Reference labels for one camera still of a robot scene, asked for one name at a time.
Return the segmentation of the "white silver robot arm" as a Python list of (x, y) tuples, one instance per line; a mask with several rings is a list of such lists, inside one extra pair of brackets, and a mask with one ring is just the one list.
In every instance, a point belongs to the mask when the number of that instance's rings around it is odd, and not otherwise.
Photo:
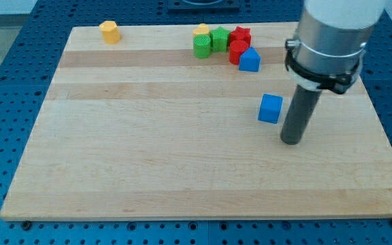
[(344, 94), (359, 77), (385, 5), (385, 0), (305, 0), (293, 37), (285, 42), (285, 67), (298, 86)]

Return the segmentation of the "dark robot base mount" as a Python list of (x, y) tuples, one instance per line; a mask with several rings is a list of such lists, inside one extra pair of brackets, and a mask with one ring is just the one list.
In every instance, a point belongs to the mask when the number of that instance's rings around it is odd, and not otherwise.
[(168, 12), (238, 11), (240, 0), (166, 0)]

